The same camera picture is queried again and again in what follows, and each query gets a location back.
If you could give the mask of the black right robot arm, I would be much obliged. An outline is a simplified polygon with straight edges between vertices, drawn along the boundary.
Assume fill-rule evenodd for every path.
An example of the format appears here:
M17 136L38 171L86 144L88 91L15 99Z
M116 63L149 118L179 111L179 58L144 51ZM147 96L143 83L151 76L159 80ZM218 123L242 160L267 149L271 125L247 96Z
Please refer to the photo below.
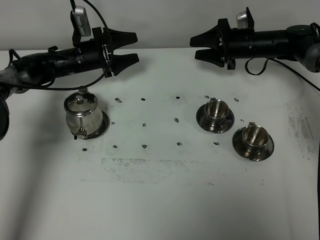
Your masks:
M226 18L215 27L190 39L198 47L195 59L220 68L234 70L237 59L273 58L299 62L308 71L320 71L319 25L294 25L285 30L255 31L249 20L247 28L231 28Z

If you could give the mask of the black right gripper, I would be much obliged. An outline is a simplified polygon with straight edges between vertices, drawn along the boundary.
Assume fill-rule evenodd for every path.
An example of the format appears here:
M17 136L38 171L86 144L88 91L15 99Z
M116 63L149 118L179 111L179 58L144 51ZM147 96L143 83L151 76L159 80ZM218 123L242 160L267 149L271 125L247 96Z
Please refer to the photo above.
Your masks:
M222 39L222 54L219 50L219 37ZM226 18L218 20L212 29L193 36L190 39L191 47L206 47L195 52L195 59L214 64L220 68L227 64L228 70L234 70L236 59L250 59L254 57L254 20L247 20L247 28L231 28Z

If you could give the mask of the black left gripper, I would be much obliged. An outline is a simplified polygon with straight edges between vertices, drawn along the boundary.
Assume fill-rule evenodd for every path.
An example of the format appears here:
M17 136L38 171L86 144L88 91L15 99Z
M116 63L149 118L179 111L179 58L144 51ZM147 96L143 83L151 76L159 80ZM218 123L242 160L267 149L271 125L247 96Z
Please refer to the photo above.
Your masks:
M81 41L81 36L76 27L73 28L73 58L74 73L83 73L102 69L104 77L117 76L126 68L139 62L136 53L113 55L110 64L111 51L134 44L138 41L135 32L117 31L113 29L93 29L93 38Z

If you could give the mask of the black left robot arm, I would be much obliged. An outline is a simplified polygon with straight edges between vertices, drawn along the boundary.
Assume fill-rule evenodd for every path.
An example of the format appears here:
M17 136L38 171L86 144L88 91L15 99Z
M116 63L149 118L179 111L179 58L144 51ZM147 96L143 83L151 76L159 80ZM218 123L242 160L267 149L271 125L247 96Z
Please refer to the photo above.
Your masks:
M9 50L9 64L0 72L0 137L9 129L9 109L6 99L14 93L27 90L51 90L57 78L101 69L102 77L117 76L124 69L139 62L136 53L115 55L114 50L136 43L134 32L109 28L93 28L93 38L81 40L77 28L72 35L73 47L58 50L50 47L47 52L19 57Z

